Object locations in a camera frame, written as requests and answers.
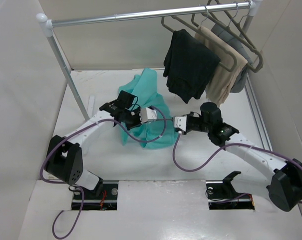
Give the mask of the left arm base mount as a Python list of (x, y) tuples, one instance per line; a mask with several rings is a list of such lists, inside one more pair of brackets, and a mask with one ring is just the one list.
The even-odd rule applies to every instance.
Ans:
[[(119, 181), (107, 180), (103, 183), (103, 187), (99, 196), (95, 196), (89, 190), (84, 189), (84, 203), (82, 209), (84, 211), (115, 211), (117, 210)], [(79, 210), (81, 207), (81, 192), (75, 187), (68, 187), (73, 193), (71, 209)]]

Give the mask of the teal t shirt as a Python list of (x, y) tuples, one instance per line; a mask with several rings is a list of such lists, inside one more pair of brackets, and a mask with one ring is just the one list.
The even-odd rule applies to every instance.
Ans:
[(138, 143), (145, 149), (162, 149), (172, 146), (177, 133), (170, 110), (164, 98), (157, 91), (157, 73), (155, 70), (145, 68), (141, 74), (137, 74), (127, 84), (118, 88), (137, 97), (131, 107), (133, 110), (141, 108), (142, 124), (130, 130), (121, 131), (121, 141), (125, 145), (129, 136), (138, 139)]

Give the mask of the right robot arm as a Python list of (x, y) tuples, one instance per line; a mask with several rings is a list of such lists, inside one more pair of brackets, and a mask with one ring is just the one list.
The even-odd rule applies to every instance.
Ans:
[(186, 133), (205, 132), (211, 143), (236, 155), (266, 177), (262, 190), (279, 209), (289, 212), (302, 204), (302, 163), (255, 146), (235, 127), (225, 123), (215, 103), (205, 102), (200, 114), (187, 114), (178, 125)]

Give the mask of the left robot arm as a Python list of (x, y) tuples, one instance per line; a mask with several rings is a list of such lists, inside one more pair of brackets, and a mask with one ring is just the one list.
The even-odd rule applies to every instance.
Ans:
[(138, 97), (120, 91), (117, 99), (103, 104), (82, 126), (65, 135), (55, 135), (49, 142), (41, 173), (47, 172), (63, 184), (81, 187), (91, 198), (102, 194), (103, 179), (84, 168), (83, 155), (97, 139), (101, 130), (125, 123), (128, 127), (141, 125), (140, 109), (132, 110)]

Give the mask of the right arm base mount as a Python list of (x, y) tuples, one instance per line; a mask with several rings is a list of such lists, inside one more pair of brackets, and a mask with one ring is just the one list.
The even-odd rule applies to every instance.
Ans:
[(240, 171), (233, 171), (222, 180), (206, 181), (209, 210), (255, 210), (252, 195), (236, 192), (231, 184), (240, 174)]

